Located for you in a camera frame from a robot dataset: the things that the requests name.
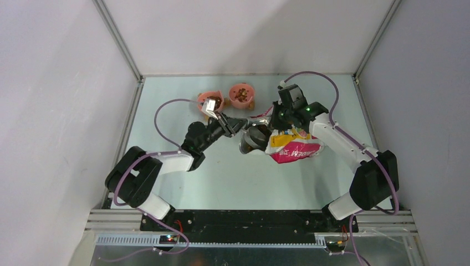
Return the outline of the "metal food scoop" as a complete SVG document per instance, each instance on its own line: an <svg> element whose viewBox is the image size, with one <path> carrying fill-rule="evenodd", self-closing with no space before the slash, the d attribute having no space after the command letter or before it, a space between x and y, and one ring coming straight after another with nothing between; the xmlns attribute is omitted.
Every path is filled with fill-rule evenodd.
<svg viewBox="0 0 470 266"><path fill-rule="evenodd" d="M249 117L242 127L239 150L242 154L261 155L265 153L272 130L269 117Z"/></svg>

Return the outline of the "cat food bag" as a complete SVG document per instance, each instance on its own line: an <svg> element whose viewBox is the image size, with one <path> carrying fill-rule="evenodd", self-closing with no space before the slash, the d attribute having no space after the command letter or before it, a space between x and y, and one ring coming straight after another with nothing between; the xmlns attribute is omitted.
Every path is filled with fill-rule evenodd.
<svg viewBox="0 0 470 266"><path fill-rule="evenodd" d="M251 117L270 118L271 114L272 107L260 115ZM325 144L322 141L296 127L285 131L271 130L272 133L269 138L267 149L265 153L261 155L268 155L279 164L295 162L304 158L317 156L325 147Z"/></svg>

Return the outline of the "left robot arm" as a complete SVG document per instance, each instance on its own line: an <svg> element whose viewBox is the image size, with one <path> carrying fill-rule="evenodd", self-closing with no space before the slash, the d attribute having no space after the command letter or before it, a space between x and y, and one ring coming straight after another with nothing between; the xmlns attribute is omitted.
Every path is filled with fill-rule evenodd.
<svg viewBox="0 0 470 266"><path fill-rule="evenodd" d="M154 224L168 231L175 224L174 207L153 194L152 188L160 175L190 172L205 159L204 151L220 137L233 137L249 124L248 119L220 114L207 123L193 122L177 151L148 153L138 146L131 147L111 170L106 188L132 208L154 218Z"/></svg>

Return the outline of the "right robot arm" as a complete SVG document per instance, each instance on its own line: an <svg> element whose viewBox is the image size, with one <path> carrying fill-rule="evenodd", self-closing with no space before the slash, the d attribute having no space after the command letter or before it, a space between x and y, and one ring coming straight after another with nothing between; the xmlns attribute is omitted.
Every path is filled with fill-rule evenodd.
<svg viewBox="0 0 470 266"><path fill-rule="evenodd" d="M397 158L389 150L359 143L333 120L330 110L319 102L308 103L297 84L278 86L279 101L273 103L270 125L283 131L302 129L327 145L354 174L349 191L326 205L322 217L325 229L338 231L345 218L377 207L387 198L398 204Z"/></svg>

